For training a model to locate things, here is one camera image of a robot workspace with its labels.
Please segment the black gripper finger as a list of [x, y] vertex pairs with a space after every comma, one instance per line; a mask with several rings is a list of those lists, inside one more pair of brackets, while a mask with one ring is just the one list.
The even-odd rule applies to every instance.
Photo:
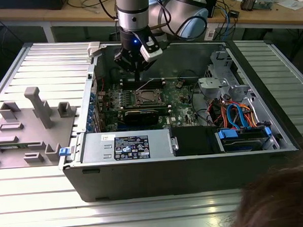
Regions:
[[139, 70], [137, 69], [137, 55], [132, 50], [120, 50], [115, 54], [114, 61], [122, 69], [133, 73], [134, 80], [139, 81]]
[[139, 80], [140, 80], [141, 73], [143, 71], [148, 70], [154, 63], [155, 63], [155, 61], [146, 62], [145, 60], [138, 62], [138, 76], [139, 76]]

